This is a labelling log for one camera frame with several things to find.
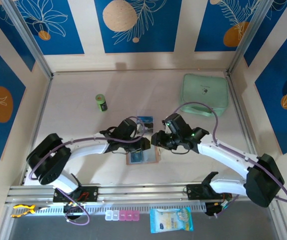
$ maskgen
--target mint green pouch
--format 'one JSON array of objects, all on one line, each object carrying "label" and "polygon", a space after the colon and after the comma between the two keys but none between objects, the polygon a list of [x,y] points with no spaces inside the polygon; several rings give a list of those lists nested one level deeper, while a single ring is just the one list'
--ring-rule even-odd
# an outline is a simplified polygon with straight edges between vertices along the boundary
[{"label": "mint green pouch", "polygon": [[[221,116],[228,107],[228,94],[228,83],[223,77],[186,74],[183,77],[179,104],[200,102],[207,104],[218,116]],[[214,115],[208,108],[199,104],[188,104],[180,110],[207,117]]]}]

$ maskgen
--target gray floor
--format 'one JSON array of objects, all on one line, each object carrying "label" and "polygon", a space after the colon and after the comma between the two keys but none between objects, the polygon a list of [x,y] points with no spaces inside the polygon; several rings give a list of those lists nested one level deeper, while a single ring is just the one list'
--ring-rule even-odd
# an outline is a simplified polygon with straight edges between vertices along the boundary
[{"label": "gray floor", "polygon": [[249,201],[237,201],[218,219],[193,213],[193,232],[150,233],[150,218],[105,221],[94,215],[86,226],[75,226],[63,216],[24,216],[15,220],[11,240],[274,240],[278,239],[269,210]]}]

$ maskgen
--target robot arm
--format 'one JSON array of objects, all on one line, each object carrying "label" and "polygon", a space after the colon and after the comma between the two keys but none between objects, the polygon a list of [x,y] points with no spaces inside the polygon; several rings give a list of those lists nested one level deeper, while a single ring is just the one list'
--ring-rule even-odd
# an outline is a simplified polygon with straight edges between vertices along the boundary
[{"label": "robot arm", "polygon": [[[73,151],[66,146],[60,147],[42,162],[34,174],[41,185],[53,185],[70,194],[81,184],[73,174],[64,170],[69,160],[91,154],[110,153],[119,148],[124,149],[126,153],[150,149],[150,141],[147,138],[142,137],[138,140],[139,137],[132,137],[133,133],[136,135],[136,132],[137,124],[127,118],[118,127],[100,131],[92,136],[93,140],[79,143]],[[56,133],[48,135],[29,154],[27,163],[31,169],[34,169],[47,153],[62,144],[62,139]]]},{"label": "robot arm", "polygon": [[176,150],[183,146],[188,151],[209,156],[233,169],[240,179],[215,179],[218,172],[211,172],[206,179],[193,187],[194,200],[214,199],[222,193],[248,196],[261,207],[268,207],[280,190],[280,186],[254,163],[267,169],[282,185],[284,179],[274,159],[264,154],[262,157],[245,153],[215,139],[208,131],[196,127],[191,129],[184,119],[173,113],[164,120],[171,133],[159,131],[151,138],[151,144],[166,150]]}]

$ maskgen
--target wall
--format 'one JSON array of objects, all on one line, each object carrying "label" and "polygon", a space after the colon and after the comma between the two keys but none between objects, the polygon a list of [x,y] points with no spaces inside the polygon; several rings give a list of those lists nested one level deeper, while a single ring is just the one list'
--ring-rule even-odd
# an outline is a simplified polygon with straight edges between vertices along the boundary
[{"label": "wall", "polygon": [[[5,144],[0,143],[0,217],[9,187],[18,184],[16,180],[25,165],[48,85],[39,66],[35,64],[30,69],[25,57],[19,55],[12,44],[0,28],[0,86],[10,86],[7,88],[11,93],[5,100],[0,98],[0,139],[6,136]],[[13,106],[13,111],[4,119],[10,106]]]},{"label": "wall", "polygon": [[226,69],[259,2],[17,0],[15,4],[57,72]]},{"label": "wall", "polygon": [[[253,62],[249,67],[244,60],[241,61],[236,71],[233,73],[232,78],[235,84],[237,85],[237,90],[240,93],[243,104],[246,108],[248,115],[248,122],[252,126],[252,134],[256,140],[257,149],[259,153],[268,153],[272,155],[284,177],[285,187],[287,188],[287,153],[283,154],[280,144],[277,140],[275,131],[276,128],[273,128],[270,118],[268,116],[265,107],[267,108],[267,103],[264,106],[257,90],[256,85],[259,85],[256,82],[257,79],[261,79],[265,72],[269,69],[273,69],[273,74],[271,78],[267,79],[269,83],[267,87],[267,92],[269,93],[270,102],[276,104],[280,107],[281,110],[284,110],[284,114],[280,116],[279,120],[280,125],[284,127],[287,122],[282,121],[283,116],[287,114],[286,109],[282,109],[282,92],[275,90],[275,87],[279,84],[280,81],[286,81],[287,79],[282,79],[284,69],[287,69],[287,64],[283,67],[274,67],[272,58],[276,53],[280,54],[285,47],[282,47],[284,42],[287,39],[287,8],[284,10],[284,14],[280,17],[279,21],[275,25],[271,34],[264,42],[259,53],[254,58]],[[285,61],[287,63],[287,58],[279,58],[279,62]],[[281,203],[283,209],[285,220],[287,222],[287,203]]]}]

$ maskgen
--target blue package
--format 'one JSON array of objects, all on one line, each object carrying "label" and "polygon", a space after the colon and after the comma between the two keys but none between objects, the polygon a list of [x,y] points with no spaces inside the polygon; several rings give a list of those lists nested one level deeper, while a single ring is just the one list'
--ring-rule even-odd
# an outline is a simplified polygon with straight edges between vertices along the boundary
[{"label": "blue package", "polygon": [[185,230],[193,231],[190,207],[150,210],[150,232],[152,234]]}]

